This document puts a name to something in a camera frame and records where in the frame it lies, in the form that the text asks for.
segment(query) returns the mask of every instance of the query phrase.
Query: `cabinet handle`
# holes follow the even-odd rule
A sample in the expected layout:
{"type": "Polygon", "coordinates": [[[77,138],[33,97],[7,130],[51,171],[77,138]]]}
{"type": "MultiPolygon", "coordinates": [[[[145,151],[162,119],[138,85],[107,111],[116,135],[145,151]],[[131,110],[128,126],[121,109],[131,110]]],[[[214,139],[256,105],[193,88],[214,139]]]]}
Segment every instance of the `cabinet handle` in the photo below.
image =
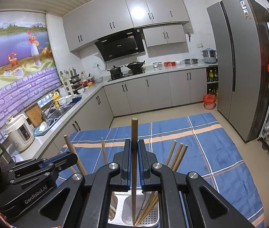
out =
{"type": "Polygon", "coordinates": [[[73,125],[74,129],[76,130],[76,132],[78,132],[78,130],[77,130],[76,126],[74,125],[74,123],[72,125],[73,125]]]}
{"type": "MultiPolygon", "coordinates": [[[[74,121],[76,123],[76,125],[79,127],[79,124],[77,123],[77,121],[74,121]]],[[[79,131],[81,131],[81,128],[79,127],[79,131]]]]}

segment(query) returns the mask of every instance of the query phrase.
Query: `white plastic basket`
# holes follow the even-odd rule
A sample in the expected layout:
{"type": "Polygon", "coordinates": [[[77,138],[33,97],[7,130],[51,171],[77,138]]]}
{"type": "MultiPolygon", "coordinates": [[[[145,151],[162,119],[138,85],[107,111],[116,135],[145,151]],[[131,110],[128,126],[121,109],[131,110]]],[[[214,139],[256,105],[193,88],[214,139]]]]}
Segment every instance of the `white plastic basket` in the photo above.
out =
{"type": "MultiPolygon", "coordinates": [[[[128,192],[115,192],[117,197],[117,211],[114,218],[108,218],[108,223],[119,226],[133,226],[131,216],[131,191],[128,192]]],[[[146,194],[144,204],[147,202],[150,193],[146,194]]],[[[144,195],[142,190],[137,190],[136,199],[136,215],[139,213],[139,209],[142,206],[144,195]]],[[[159,223],[159,207],[158,204],[152,209],[147,217],[137,227],[154,227],[159,223]]]]}

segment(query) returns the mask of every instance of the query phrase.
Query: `refrigerator handle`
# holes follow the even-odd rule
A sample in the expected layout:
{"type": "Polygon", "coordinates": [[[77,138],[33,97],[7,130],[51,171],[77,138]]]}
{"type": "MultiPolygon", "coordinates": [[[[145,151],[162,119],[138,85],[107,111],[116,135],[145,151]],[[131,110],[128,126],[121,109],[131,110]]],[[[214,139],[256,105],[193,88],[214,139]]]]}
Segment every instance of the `refrigerator handle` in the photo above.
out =
{"type": "Polygon", "coordinates": [[[234,49],[234,41],[233,41],[233,35],[231,30],[231,25],[228,20],[228,15],[226,13],[225,7],[223,2],[220,2],[220,6],[222,8],[223,15],[225,17],[225,22],[228,27],[228,34],[230,38],[230,44],[231,44],[231,51],[232,51],[232,71],[233,71],[233,80],[232,80],[232,91],[235,92],[235,85],[236,85],[236,61],[235,61],[235,49],[234,49]]]}

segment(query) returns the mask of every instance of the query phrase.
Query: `purple brick wall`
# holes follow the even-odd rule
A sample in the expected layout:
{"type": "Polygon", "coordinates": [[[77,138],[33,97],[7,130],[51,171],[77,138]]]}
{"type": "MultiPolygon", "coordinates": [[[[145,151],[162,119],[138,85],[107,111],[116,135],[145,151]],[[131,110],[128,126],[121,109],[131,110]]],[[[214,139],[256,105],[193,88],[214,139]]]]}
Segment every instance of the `purple brick wall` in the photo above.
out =
{"type": "Polygon", "coordinates": [[[0,128],[40,97],[61,85],[56,67],[37,71],[0,89],[0,128]]]}

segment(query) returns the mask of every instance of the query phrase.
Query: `metal screw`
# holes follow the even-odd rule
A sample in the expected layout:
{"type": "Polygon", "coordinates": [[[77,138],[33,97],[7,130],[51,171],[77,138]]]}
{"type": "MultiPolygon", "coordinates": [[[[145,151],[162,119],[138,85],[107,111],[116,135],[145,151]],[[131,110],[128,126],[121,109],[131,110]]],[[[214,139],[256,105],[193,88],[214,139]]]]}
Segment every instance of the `metal screw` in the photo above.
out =
{"type": "Polygon", "coordinates": [[[162,168],[162,164],[161,163],[153,163],[152,167],[154,167],[155,169],[161,169],[162,168]]]}
{"type": "Polygon", "coordinates": [[[189,173],[189,177],[190,177],[191,179],[196,179],[196,178],[198,178],[198,173],[192,171],[192,172],[189,173]]]}
{"type": "Polygon", "coordinates": [[[118,165],[117,163],[110,163],[110,164],[109,164],[109,168],[110,168],[110,169],[113,169],[113,170],[114,170],[114,169],[117,169],[118,166],[119,166],[119,165],[118,165]]]}
{"type": "Polygon", "coordinates": [[[82,178],[82,174],[81,173],[74,173],[72,175],[72,179],[77,181],[77,180],[80,180],[82,178]]]}

